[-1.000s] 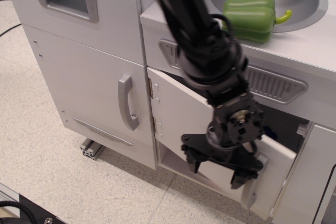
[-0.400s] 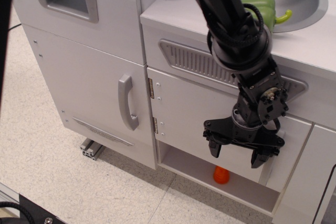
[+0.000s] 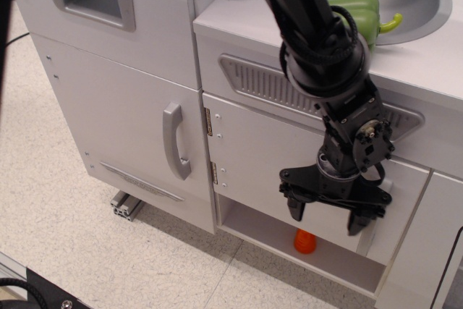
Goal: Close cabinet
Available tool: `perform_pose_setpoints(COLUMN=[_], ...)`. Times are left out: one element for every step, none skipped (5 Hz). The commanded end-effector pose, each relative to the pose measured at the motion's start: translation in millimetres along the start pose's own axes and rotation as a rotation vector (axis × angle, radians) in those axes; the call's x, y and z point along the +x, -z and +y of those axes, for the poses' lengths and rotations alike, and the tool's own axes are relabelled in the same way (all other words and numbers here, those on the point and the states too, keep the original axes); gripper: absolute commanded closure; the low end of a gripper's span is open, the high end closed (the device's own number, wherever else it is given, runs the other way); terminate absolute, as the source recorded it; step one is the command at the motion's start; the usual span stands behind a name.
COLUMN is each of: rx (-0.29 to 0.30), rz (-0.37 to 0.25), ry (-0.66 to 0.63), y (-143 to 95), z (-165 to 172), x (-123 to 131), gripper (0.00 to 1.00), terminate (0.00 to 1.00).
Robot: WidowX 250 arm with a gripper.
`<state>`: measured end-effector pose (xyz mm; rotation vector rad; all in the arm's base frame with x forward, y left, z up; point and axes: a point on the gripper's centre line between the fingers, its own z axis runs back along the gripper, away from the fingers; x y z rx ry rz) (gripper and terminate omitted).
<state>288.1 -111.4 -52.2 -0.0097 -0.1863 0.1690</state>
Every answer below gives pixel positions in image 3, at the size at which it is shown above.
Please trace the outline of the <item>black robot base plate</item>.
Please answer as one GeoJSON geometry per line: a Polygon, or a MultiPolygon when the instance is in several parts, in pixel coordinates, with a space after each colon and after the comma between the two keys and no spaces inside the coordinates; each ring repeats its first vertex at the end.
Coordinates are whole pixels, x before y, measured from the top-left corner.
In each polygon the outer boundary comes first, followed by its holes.
{"type": "Polygon", "coordinates": [[[1,270],[1,289],[20,296],[19,299],[2,299],[1,308],[90,308],[30,269],[26,269],[25,275],[1,270]]]}

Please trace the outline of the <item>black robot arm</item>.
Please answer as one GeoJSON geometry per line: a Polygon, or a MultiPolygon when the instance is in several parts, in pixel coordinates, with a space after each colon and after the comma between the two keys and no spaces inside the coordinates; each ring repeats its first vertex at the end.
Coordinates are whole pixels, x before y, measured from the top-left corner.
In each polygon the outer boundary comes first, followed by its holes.
{"type": "Polygon", "coordinates": [[[283,169],[280,191],[292,218],[308,203],[350,212],[349,235],[382,217],[391,196],[363,174],[394,151],[391,126],[369,75],[370,51],[351,14],[327,0],[266,0],[281,32],[281,68],[291,85],[315,100],[326,131],[312,166],[283,169]]]}

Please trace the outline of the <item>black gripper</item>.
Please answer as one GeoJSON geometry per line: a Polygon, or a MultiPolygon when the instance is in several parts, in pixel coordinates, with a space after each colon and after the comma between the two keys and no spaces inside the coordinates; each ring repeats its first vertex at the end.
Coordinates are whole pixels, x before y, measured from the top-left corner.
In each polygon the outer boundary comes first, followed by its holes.
{"type": "Polygon", "coordinates": [[[348,235],[358,235],[373,219],[383,217],[392,202],[389,193],[368,183],[361,176],[334,179],[317,165],[282,169],[279,191],[287,199],[287,207],[295,221],[301,221],[308,203],[325,203],[350,211],[348,235]]]}

